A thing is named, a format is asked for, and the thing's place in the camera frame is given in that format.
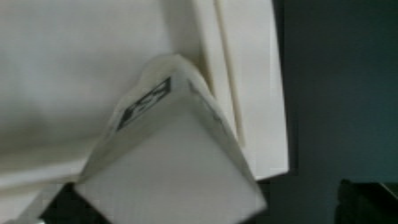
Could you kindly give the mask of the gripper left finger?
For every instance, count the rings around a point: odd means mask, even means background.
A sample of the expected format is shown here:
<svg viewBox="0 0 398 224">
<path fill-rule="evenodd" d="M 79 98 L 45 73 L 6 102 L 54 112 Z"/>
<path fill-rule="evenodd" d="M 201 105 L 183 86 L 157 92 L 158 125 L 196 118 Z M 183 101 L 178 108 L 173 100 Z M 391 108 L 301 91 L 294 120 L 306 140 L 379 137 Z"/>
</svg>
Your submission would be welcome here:
<svg viewBox="0 0 398 224">
<path fill-rule="evenodd" d="M 61 191 L 39 213 L 45 224 L 112 224 L 96 207 L 75 189 L 75 183 L 63 185 Z"/>
</svg>

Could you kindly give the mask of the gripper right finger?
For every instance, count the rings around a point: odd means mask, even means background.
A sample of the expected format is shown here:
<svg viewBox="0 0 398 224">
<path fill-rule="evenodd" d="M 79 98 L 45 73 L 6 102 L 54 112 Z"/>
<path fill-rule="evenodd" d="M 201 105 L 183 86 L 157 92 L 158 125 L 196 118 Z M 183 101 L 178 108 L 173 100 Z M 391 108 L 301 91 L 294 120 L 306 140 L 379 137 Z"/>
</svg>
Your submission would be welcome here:
<svg viewBox="0 0 398 224">
<path fill-rule="evenodd" d="M 341 180 L 334 224 L 398 224 L 398 183 Z"/>
</svg>

